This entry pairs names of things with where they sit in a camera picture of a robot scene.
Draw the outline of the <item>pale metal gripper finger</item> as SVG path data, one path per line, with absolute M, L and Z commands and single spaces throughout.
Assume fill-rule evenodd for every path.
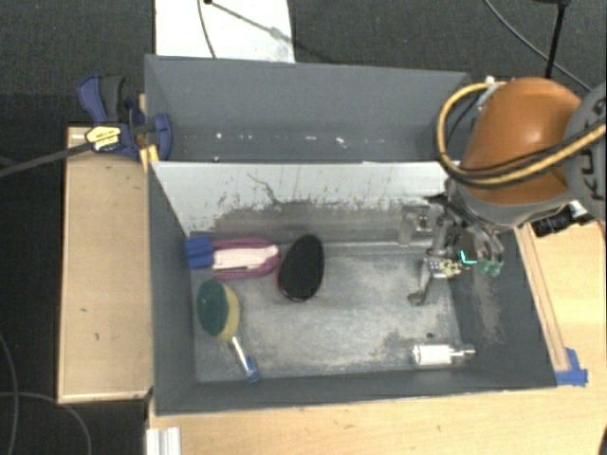
M 442 258 L 429 257 L 421 261 L 418 268 L 417 289 L 407 297 L 410 305 L 421 307 L 438 302 L 437 288 L 433 285 L 437 281 L 447 278 L 446 260 Z
M 428 205 L 405 206 L 398 228 L 398 243 L 407 246 L 431 238 L 436 228 L 438 212 Z

